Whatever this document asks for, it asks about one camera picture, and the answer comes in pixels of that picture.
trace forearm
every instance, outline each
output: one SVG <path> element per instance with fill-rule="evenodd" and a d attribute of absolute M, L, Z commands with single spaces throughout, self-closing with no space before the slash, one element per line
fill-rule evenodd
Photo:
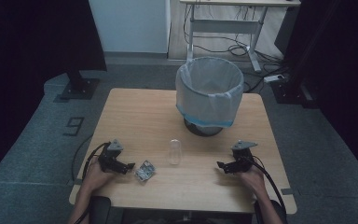
<path fill-rule="evenodd" d="M 80 188 L 76 195 L 75 208 L 69 218 L 68 224 L 74 224 L 81 215 L 83 215 L 84 211 L 86 211 L 90 203 L 91 193 L 92 190 Z M 86 215 L 81 223 L 89 223 L 89 215 Z"/>
<path fill-rule="evenodd" d="M 261 216 L 266 224 L 282 224 L 280 217 L 266 191 L 257 192 L 256 198 L 261 210 Z"/>

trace trash can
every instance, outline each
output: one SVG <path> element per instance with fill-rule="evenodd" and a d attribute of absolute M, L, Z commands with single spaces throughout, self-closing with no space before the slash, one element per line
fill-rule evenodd
<path fill-rule="evenodd" d="M 176 107 L 192 133 L 211 136 L 234 122 L 243 94 L 243 74 L 224 59 L 203 57 L 176 74 Z"/>

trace white desk frame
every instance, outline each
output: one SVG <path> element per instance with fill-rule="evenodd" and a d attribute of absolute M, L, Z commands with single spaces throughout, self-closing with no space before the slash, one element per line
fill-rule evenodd
<path fill-rule="evenodd" d="M 263 28 L 268 7 L 299 7 L 299 0 L 181 0 L 181 3 L 191 5 L 191 18 L 189 40 L 187 46 L 187 60 L 193 59 L 193 33 L 222 33 L 222 34 L 249 34 L 255 35 L 246 47 L 252 66 L 257 73 L 261 73 L 261 68 L 255 53 L 255 46 Z M 194 8 L 196 5 L 220 5 L 220 6 L 254 6 L 262 7 L 258 21 L 220 21 L 220 20 L 196 20 L 194 18 Z"/>

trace person's left hand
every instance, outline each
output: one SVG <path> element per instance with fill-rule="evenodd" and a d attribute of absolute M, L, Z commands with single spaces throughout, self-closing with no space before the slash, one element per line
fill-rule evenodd
<path fill-rule="evenodd" d="M 82 188 L 86 188 L 89 191 L 94 191 L 102 187 L 114 177 L 115 174 L 102 171 L 101 165 L 98 162 L 98 157 L 93 157 L 89 163 L 89 169 L 87 171 L 86 177 L 83 180 Z"/>

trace desk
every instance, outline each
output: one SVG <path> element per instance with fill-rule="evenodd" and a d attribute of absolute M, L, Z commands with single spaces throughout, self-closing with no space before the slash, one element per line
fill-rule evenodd
<path fill-rule="evenodd" d="M 190 30 L 188 34 L 187 60 L 193 58 L 194 32 L 255 35 L 252 39 L 252 43 L 247 47 L 247 51 L 252 66 L 257 73 L 261 72 L 261 68 L 257 61 L 257 55 L 255 54 L 255 46 L 260 36 L 268 7 L 299 7 L 301 4 L 299 0 L 180 0 L 180 2 L 192 6 Z M 195 5 L 253 6 L 263 7 L 263 9 L 258 21 L 196 20 L 194 17 Z"/>
<path fill-rule="evenodd" d="M 132 173 L 119 175 L 97 195 L 109 197 L 117 207 L 253 213 L 249 191 L 216 164 L 234 161 L 230 148 L 239 139 L 257 142 L 253 154 L 264 162 L 278 189 L 290 189 L 259 95 L 244 94 L 234 124 L 212 137 L 191 133 L 175 104 L 176 91 L 111 90 L 85 160 L 98 145 L 116 138 L 124 147 L 119 161 L 139 167 L 148 160 L 156 173 L 147 182 Z M 179 165 L 170 165 L 166 158 L 172 139 L 182 142 Z M 270 197 L 277 200 L 267 179 L 266 184 Z M 70 203 L 75 203 L 78 189 L 73 187 Z M 295 213 L 293 195 L 282 197 L 287 213 Z"/>

